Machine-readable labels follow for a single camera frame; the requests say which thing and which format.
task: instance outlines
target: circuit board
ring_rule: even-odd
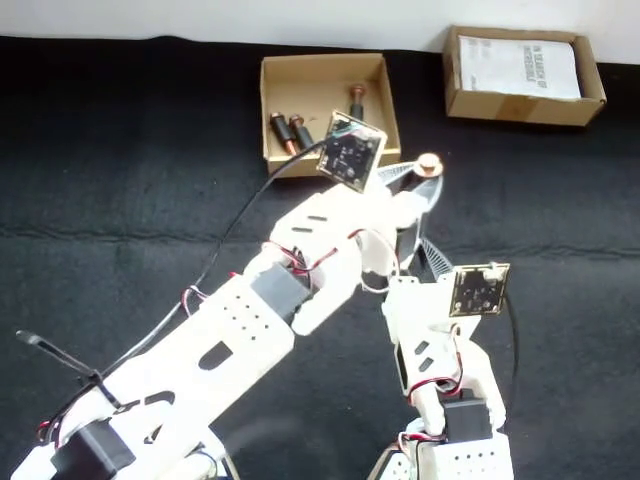
[[[500,313],[509,268],[508,263],[456,267],[449,316]]]
[[[340,112],[333,112],[318,171],[358,192],[364,192],[377,167],[387,135]]]

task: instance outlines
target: wire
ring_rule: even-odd
[[[464,375],[464,367],[462,364],[462,356],[460,355],[460,349],[458,348],[458,341],[456,340],[456,337],[458,335],[460,335],[460,326],[458,324],[454,324],[451,327],[451,339],[453,340],[453,343],[456,347],[456,360],[458,362],[458,372],[459,372],[458,379],[455,380],[452,377],[434,377],[434,378],[428,378],[426,380],[421,380],[415,383],[414,385],[411,386],[411,388],[409,388],[409,392],[407,393],[407,399],[410,405],[413,405],[413,398],[412,398],[413,392],[415,392],[418,388],[424,387],[425,385],[429,385],[431,383],[435,383],[436,389],[440,393],[448,397],[457,395],[460,392],[460,389],[462,388],[462,377]],[[445,383],[452,386],[448,389],[443,389],[439,385],[440,383]]]
[[[182,295],[180,296],[180,305],[182,305],[182,309],[187,314],[187,317],[191,316],[191,310],[189,310],[189,296],[192,292],[195,293],[201,301],[206,300],[208,297],[208,295],[202,293],[202,291],[195,285],[191,285],[187,289],[185,289],[185,291],[182,292]]]
[[[302,270],[304,269],[304,265],[302,264],[302,262],[300,261],[300,259],[298,257],[296,257],[296,255],[291,251],[291,250],[287,250],[286,248],[284,248],[282,245],[280,245],[279,243],[276,243],[274,241],[267,241],[264,242],[262,244],[262,249],[264,250],[266,247],[274,247],[277,248],[278,250],[280,250],[282,252],[282,254],[287,257],[291,263],[293,263],[293,267],[295,270]]]
[[[249,198],[249,200],[244,204],[244,206],[240,209],[238,214],[235,216],[235,218],[231,221],[231,223],[225,230],[224,234],[222,235],[220,242],[218,244],[218,247],[215,248],[211,253],[209,260],[207,261],[204,268],[202,269],[202,272],[200,273],[200,276],[196,279],[195,282],[193,282],[193,286],[195,286],[196,288],[200,287],[200,284],[202,283],[202,281],[207,277],[207,275],[215,265],[218,259],[218,255],[220,254],[220,250],[222,249],[222,246],[226,243],[231,232],[238,225],[238,223],[240,223],[240,220],[244,217],[244,214],[251,208],[251,206],[256,202],[256,200],[258,200],[258,198],[264,193],[264,191],[267,188],[269,188],[269,186],[273,183],[273,181],[276,178],[278,178],[286,170],[298,164],[309,153],[317,150],[318,148],[325,146],[329,140],[349,135],[353,131],[357,130],[358,128],[360,127],[347,128],[344,130],[333,132],[331,135],[325,137],[322,140],[319,140],[318,142],[314,143],[310,147],[305,148],[297,155],[294,155],[289,160],[284,162],[280,167],[274,170],[273,173],[271,173],[271,175],[267,177],[267,180],[264,182],[264,184],[258,190],[256,190],[256,192],[251,196],[251,198]],[[138,343],[136,343],[133,347],[127,350],[122,356],[120,356],[116,361],[114,361],[111,365],[109,365],[104,370],[104,372],[102,372],[102,375],[104,377],[107,377],[109,374],[114,372],[118,367],[120,367],[127,360],[136,356],[144,348],[146,348],[158,336],[158,334],[160,334],[160,332],[162,332],[162,330],[164,330],[164,328],[171,322],[175,314],[178,312],[178,310],[180,310],[181,306],[182,306],[181,302],[180,301],[177,302],[169,310],[169,312],[164,316],[164,318],[162,318],[162,320],[160,320],[160,322],[158,322],[158,324],[155,327],[153,327],[153,329],[149,333],[147,333],[147,335],[145,335]],[[69,400],[51,417],[49,426],[46,427],[46,432],[44,434],[45,440],[47,443],[51,442],[54,436],[58,439],[56,441],[59,441],[60,424],[62,423],[62,417],[66,415],[69,409],[71,409],[73,404],[80,397],[85,395],[87,392],[89,392],[93,388],[94,388],[94,385],[92,384],[84,385],[73,396],[71,396],[71,398],[69,398]]]
[[[207,452],[205,452],[202,449],[198,449],[195,452],[192,453],[192,455],[203,455],[205,457],[207,457],[209,459],[209,461],[211,462],[211,466],[212,468],[209,469],[209,473],[207,474],[207,478],[217,478],[217,477],[213,477],[212,475],[216,475],[218,473],[218,462],[216,462],[215,458],[213,458],[211,455],[209,455]]]
[[[513,420],[513,409],[516,403],[518,373],[520,369],[520,328],[516,312],[511,304],[509,294],[505,292],[504,301],[509,314],[509,322],[511,323],[511,336],[513,341],[513,370],[511,372],[511,388],[509,390],[509,399],[507,401],[507,417],[504,423],[504,431],[508,433],[511,421]]]
[[[439,443],[442,442],[446,438],[445,435],[432,436],[423,432],[400,432],[398,434],[398,448],[404,453],[407,457],[410,457],[410,453],[405,446],[405,440],[415,440],[417,442],[434,442]]]

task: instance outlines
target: black cable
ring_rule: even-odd
[[[218,255],[220,254],[220,250],[222,249],[222,246],[225,244],[225,242],[229,238],[229,235],[231,234],[233,229],[236,227],[236,225],[238,225],[238,223],[240,223],[240,220],[242,219],[244,214],[247,212],[247,210],[249,210],[249,208],[251,208],[251,206],[256,202],[256,200],[260,197],[260,195],[262,195],[264,193],[264,191],[267,188],[269,188],[269,186],[273,183],[273,181],[276,178],[278,178],[286,170],[290,169],[291,167],[293,167],[294,165],[299,163],[309,153],[317,150],[318,148],[321,148],[321,147],[325,146],[326,143],[331,138],[348,135],[352,131],[353,131],[353,129],[349,129],[346,132],[345,131],[333,132],[333,134],[331,136],[328,136],[328,137],[326,137],[326,138],[324,138],[322,140],[317,141],[316,143],[314,143],[310,147],[305,148],[304,150],[302,150],[297,155],[294,155],[293,157],[291,157],[289,160],[287,160],[285,163],[283,163],[280,167],[278,167],[271,175],[269,175],[267,177],[267,180],[265,181],[265,183],[253,194],[253,196],[247,201],[247,203],[244,204],[244,206],[240,209],[240,211],[238,212],[236,217],[229,224],[229,226],[225,230],[224,234],[222,235],[222,238],[220,239],[220,243],[218,244],[217,248],[215,248],[215,250],[212,252],[212,254],[211,254],[210,258],[209,258],[209,261],[205,264],[204,268],[202,269],[202,272],[200,273],[200,276],[198,277],[198,279],[195,282],[192,283],[192,285],[195,285],[196,287],[200,286],[202,281],[207,277],[207,275],[209,274],[209,272],[211,271],[211,269],[215,265],[216,260],[218,259]],[[142,340],[140,340],[137,344],[135,344],[132,348],[130,348],[120,358],[118,358],[115,362],[113,362],[111,365],[109,365],[104,370],[104,372],[102,373],[103,377],[107,377],[109,374],[113,373],[113,371],[115,371],[118,367],[120,367],[124,362],[126,362],[130,358],[136,356],[145,347],[147,347],[153,341],[153,339],[156,338],[158,336],[158,334],[169,324],[169,322],[173,319],[173,316],[176,314],[176,312],[178,312],[178,310],[180,310],[180,306],[181,306],[180,302],[177,302],[171,308],[171,310],[169,310],[169,313],[167,313],[167,315],[165,315],[165,317],[162,320],[160,320],[160,322]],[[62,406],[62,408],[60,408],[53,415],[53,417],[51,417],[51,420],[49,421],[50,422],[49,426],[47,427],[46,434],[44,435],[46,443],[49,443],[54,439],[53,438],[54,437],[54,432],[55,432],[56,436],[58,436],[60,434],[60,424],[62,422],[62,418],[71,409],[73,404],[80,397],[82,397],[87,392],[89,392],[93,387],[94,387],[93,384],[87,384],[87,385],[83,386],[78,392],[76,392]]]
[[[507,416],[504,424],[504,431],[508,433],[511,420],[513,420],[513,409],[516,403],[516,393],[518,385],[518,372],[520,368],[520,328],[518,318],[511,303],[509,294],[505,292],[504,301],[509,314],[509,323],[511,324],[511,338],[513,342],[513,370],[511,371],[511,387],[509,390],[509,399],[507,400]]]

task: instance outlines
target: screw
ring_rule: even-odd
[[[416,160],[413,171],[424,178],[435,178],[442,175],[444,166],[435,153],[423,153]]]
[[[353,103],[361,104],[362,97],[364,97],[366,91],[367,90],[364,88],[364,85],[361,84],[357,84],[351,87],[351,98],[353,99]]]

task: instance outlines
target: robotic arm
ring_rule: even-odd
[[[449,477],[442,466],[477,442],[492,442],[491,468],[508,472],[487,478],[512,478],[508,441],[497,432],[504,405],[486,354],[469,340],[480,317],[465,313],[465,295],[480,287],[460,283],[446,264],[435,283],[400,275],[417,249],[433,251],[422,231],[441,166],[421,157],[378,173],[366,194],[338,184],[282,217],[242,274],[203,294],[197,312],[82,396],[57,425],[57,440],[35,447],[12,480],[235,478],[209,425],[292,350],[294,333],[312,333],[361,284],[388,292],[383,313],[402,390],[421,417],[387,456],[401,455],[406,475],[390,476],[387,462],[370,478],[484,478],[468,469]],[[486,271],[491,292],[502,290],[472,299],[483,313],[499,309],[508,266]],[[368,286],[363,272],[388,277],[388,286]],[[477,428],[460,433],[469,422]]]

